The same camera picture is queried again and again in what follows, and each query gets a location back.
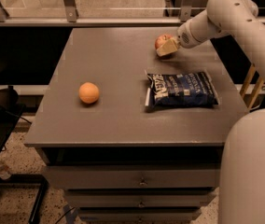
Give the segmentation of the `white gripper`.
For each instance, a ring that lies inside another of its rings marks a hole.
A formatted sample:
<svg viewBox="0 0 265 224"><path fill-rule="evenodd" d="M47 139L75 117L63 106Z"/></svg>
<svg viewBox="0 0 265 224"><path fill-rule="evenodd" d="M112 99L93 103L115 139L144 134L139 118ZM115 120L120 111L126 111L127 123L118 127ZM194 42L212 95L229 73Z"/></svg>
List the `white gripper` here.
<svg viewBox="0 0 265 224"><path fill-rule="evenodd" d="M200 23L188 20L177 29L177 37L183 48L192 49L207 40L207 33ZM178 51L179 42L175 37L170 38L156 49L157 55L163 57Z"/></svg>

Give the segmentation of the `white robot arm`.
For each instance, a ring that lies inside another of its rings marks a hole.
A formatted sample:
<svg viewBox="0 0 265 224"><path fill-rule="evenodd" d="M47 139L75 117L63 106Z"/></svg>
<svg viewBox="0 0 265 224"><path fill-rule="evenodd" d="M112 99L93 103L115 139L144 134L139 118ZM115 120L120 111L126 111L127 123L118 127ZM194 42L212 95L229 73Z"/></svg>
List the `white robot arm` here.
<svg viewBox="0 0 265 224"><path fill-rule="evenodd" d="M257 15L251 0L208 0L206 10L183 23L176 36L157 39L157 54L231 35L251 62L241 93L258 75L252 90L257 94L265 86L265 24ZM228 134L220 170L218 224L265 224L265 109L239 119Z"/></svg>

